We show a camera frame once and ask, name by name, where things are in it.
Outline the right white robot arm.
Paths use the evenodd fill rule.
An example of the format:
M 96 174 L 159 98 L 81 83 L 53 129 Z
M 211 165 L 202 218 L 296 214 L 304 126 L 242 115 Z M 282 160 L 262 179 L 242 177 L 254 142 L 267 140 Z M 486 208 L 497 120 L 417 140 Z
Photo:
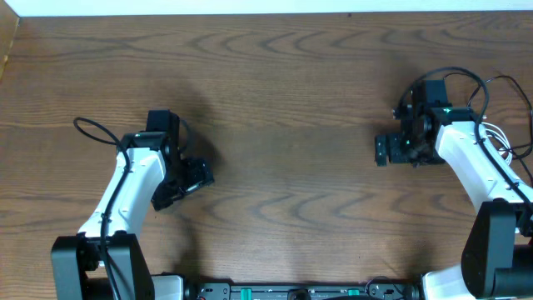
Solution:
M 476 219 L 459 264 L 421 278 L 426 299 L 529 298 L 532 246 L 516 235 L 532 235 L 532 189 L 491 144 L 469 107 L 433 107 L 421 113 L 399 109 L 399 132 L 375 138 L 378 166 L 448 164 L 465 189 Z

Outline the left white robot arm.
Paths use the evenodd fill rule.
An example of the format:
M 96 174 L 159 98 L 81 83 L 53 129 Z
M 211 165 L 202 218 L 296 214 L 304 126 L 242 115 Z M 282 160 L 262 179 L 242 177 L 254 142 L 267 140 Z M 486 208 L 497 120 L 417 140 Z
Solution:
M 149 208 L 159 211 L 214 181 L 206 160 L 182 157 L 169 132 L 127 134 L 101 201 L 73 236 L 52 246 L 60 299 L 183 299 L 184 279 L 152 275 L 138 237 Z

